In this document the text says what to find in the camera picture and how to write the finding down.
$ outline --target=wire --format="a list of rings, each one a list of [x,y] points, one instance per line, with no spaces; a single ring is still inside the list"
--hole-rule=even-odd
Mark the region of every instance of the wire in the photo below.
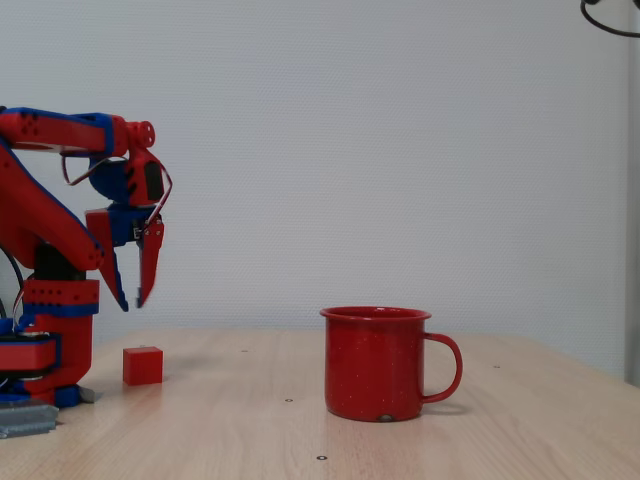
[[[2,252],[6,255],[9,263],[11,263],[13,271],[16,274],[16,279],[18,280],[18,285],[20,285],[20,290],[22,290],[24,288],[24,278],[22,278],[22,272],[20,271],[18,262],[16,262],[16,259],[13,258],[13,255],[11,255],[9,251],[2,245],[0,245],[0,250],[2,250]],[[4,303],[2,303],[2,300],[0,300],[0,315],[2,316],[2,318],[7,318],[7,311],[4,308]]]
[[[62,159],[61,160],[62,176],[64,177],[65,182],[67,182],[67,185],[70,185],[72,187],[75,187],[77,184],[79,184],[83,180],[86,180],[87,178],[89,178],[93,174],[93,172],[95,172],[100,167],[100,165],[102,165],[103,163],[108,163],[111,160],[109,157],[103,158],[102,160],[98,161],[93,167],[89,168],[89,170],[84,172],[75,180],[69,180],[69,174],[67,173],[67,157],[65,157],[64,155],[61,155],[60,158]]]
[[[586,18],[589,21],[589,23],[591,23],[592,25],[595,25],[600,30],[604,30],[605,32],[613,33],[614,35],[619,35],[621,37],[640,38],[640,33],[625,32],[624,30],[617,30],[615,28],[608,27],[605,24],[600,23],[599,21],[597,21],[587,11],[587,4],[586,4],[585,0],[582,0],[582,2],[580,3],[580,11],[582,12],[582,15],[584,15],[584,18]]]
[[[155,221],[156,217],[158,217],[158,215],[160,214],[160,210],[162,210],[162,207],[164,207],[164,204],[167,202],[167,199],[169,198],[169,194],[171,194],[171,190],[173,189],[173,181],[169,176],[169,172],[167,172],[167,169],[164,168],[164,165],[162,165],[161,163],[159,165],[162,171],[164,172],[165,176],[167,177],[167,182],[169,182],[169,186],[165,190],[164,195],[162,195],[162,198],[160,199],[158,204],[156,205],[156,208],[153,209],[153,212],[151,212],[151,215],[149,215],[149,218],[147,218],[147,221],[145,222],[145,228],[151,225]]]
[[[18,266],[18,262],[16,262],[16,259],[13,258],[13,255],[11,255],[6,248],[4,248],[2,245],[0,245],[0,249],[2,249],[2,251],[4,252],[4,254],[7,256],[7,259],[9,260],[9,263],[11,263],[11,266],[13,267],[13,271],[16,274],[16,278],[18,279],[18,285],[20,285],[20,288],[24,287],[24,278],[22,278],[22,272],[20,271],[20,267]]]
[[[27,280],[33,277],[34,277],[34,274],[32,273],[27,277]],[[13,314],[12,314],[13,331],[15,331],[18,325],[20,324],[20,321],[18,319],[18,306],[20,305],[20,300],[22,300],[23,297],[24,297],[24,285],[20,288],[20,291],[18,292],[18,295],[16,295],[16,299],[13,302]]]

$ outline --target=red robot part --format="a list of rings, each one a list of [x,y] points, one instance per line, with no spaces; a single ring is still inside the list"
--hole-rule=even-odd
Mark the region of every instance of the red robot part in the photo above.
[[[78,270],[95,270],[101,265],[101,246],[29,175],[2,139],[0,170],[0,244],[22,265],[34,268],[36,248],[43,242],[53,245]]]
[[[87,305],[98,303],[100,281],[36,280],[25,282],[24,303],[42,305]]]
[[[41,372],[56,363],[56,342],[48,337],[0,340],[0,372]]]
[[[89,231],[100,242],[100,245],[104,246],[104,262],[100,266],[102,278],[104,278],[113,297],[122,306],[120,298],[124,297],[124,292],[122,291],[122,281],[118,271],[109,214],[106,209],[92,210],[86,212],[86,221]]]
[[[36,315],[27,332],[49,332],[58,336],[58,365],[38,380],[24,382],[24,389],[35,396],[53,395],[56,387],[75,385],[91,367],[92,317],[59,318]]]
[[[156,270],[158,266],[158,255],[162,247],[164,238],[164,224],[160,217],[149,225],[142,238],[138,241],[140,245],[140,294],[138,296],[138,307],[147,301],[153,284],[156,281]]]
[[[88,122],[70,122],[63,116],[23,110],[0,115],[0,132],[20,150],[47,150],[72,154],[77,151],[101,152],[105,149],[105,131]]]

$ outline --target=black cable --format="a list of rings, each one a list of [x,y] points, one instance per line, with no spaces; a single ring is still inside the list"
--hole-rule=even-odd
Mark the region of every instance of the black cable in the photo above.
[[[582,2],[580,3],[580,11],[582,12],[582,15],[584,15],[584,18],[586,18],[589,21],[589,23],[591,23],[592,25],[595,25],[600,30],[604,30],[605,32],[613,33],[614,35],[619,35],[621,37],[640,38],[640,33],[625,32],[623,30],[617,30],[615,28],[607,27],[603,23],[600,23],[599,21],[597,21],[587,11],[587,2],[585,0],[582,0]]]
[[[7,260],[9,260],[9,263],[11,263],[11,266],[13,267],[13,271],[16,274],[16,279],[18,280],[18,285],[20,285],[20,290],[22,290],[24,288],[24,278],[22,277],[22,272],[20,271],[18,262],[16,262],[16,259],[13,258],[13,255],[11,255],[7,251],[7,249],[4,248],[2,245],[0,245],[0,250],[2,250],[2,252],[6,255]],[[0,300],[0,315],[2,316],[2,318],[7,318],[7,311],[4,308],[4,304],[2,303],[2,300]]]
[[[4,254],[7,256],[7,259],[9,260],[9,263],[11,263],[13,271],[16,274],[16,279],[18,280],[18,285],[20,285],[20,289],[22,289],[24,287],[24,278],[22,278],[22,272],[20,271],[18,262],[16,262],[16,259],[13,258],[13,255],[11,255],[2,245],[0,245],[0,250],[4,252]]]

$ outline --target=cable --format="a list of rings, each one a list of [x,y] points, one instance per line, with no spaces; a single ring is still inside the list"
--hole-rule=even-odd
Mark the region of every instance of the cable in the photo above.
[[[625,32],[623,30],[617,30],[615,28],[607,27],[605,24],[600,23],[599,21],[597,21],[587,11],[587,2],[585,0],[582,0],[582,2],[580,3],[580,11],[582,12],[582,15],[584,15],[584,18],[586,18],[589,21],[589,23],[591,23],[592,25],[595,25],[600,30],[604,30],[605,32],[613,33],[614,35],[619,35],[621,37],[640,38],[640,33]]]
[[[18,280],[18,285],[20,285],[20,290],[22,290],[24,288],[24,278],[22,278],[22,272],[20,271],[18,262],[16,262],[16,259],[13,258],[13,255],[11,255],[2,245],[0,245],[0,250],[2,250],[2,252],[5,254],[7,260],[9,260],[9,263],[11,263],[13,271],[16,274],[16,279]],[[4,308],[4,303],[2,303],[2,300],[0,300],[0,316],[2,316],[2,318],[7,318],[7,311]]]
[[[18,280],[18,285],[20,285],[20,288],[24,287],[24,278],[22,278],[22,272],[20,271],[18,262],[16,262],[16,259],[13,258],[13,255],[11,255],[2,245],[0,245],[0,250],[4,252],[4,254],[7,256],[7,259],[9,260],[9,263],[11,263],[13,271],[16,274],[16,279]]]
[[[64,155],[61,155],[60,157],[62,159],[62,176],[64,177],[65,182],[67,182],[67,185],[71,187],[75,187],[77,184],[79,184],[83,180],[86,180],[87,178],[89,178],[93,174],[93,172],[95,172],[98,168],[100,168],[100,165],[102,165],[103,163],[109,163],[111,161],[111,158],[109,157],[103,158],[102,160],[99,160],[93,167],[89,168],[89,170],[84,172],[75,180],[69,180],[69,174],[67,173],[67,157],[65,157]]]
[[[35,274],[31,274],[27,277],[27,280],[30,280],[34,277]],[[13,330],[15,331],[16,328],[18,327],[18,325],[20,324],[20,319],[18,318],[18,305],[20,305],[20,300],[22,300],[22,298],[24,297],[24,285],[20,288],[20,291],[18,292],[18,295],[16,295],[16,299],[13,302],[13,313],[12,313],[12,317],[13,317]]]

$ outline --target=red mug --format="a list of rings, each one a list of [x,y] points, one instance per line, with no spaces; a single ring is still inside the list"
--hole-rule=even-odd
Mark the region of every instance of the red mug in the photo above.
[[[462,378],[462,355],[446,335],[425,333],[431,314],[390,307],[325,308],[325,400],[340,417],[366,422],[409,420],[425,403],[450,397]],[[424,395],[424,341],[444,343],[456,360],[445,391]]]

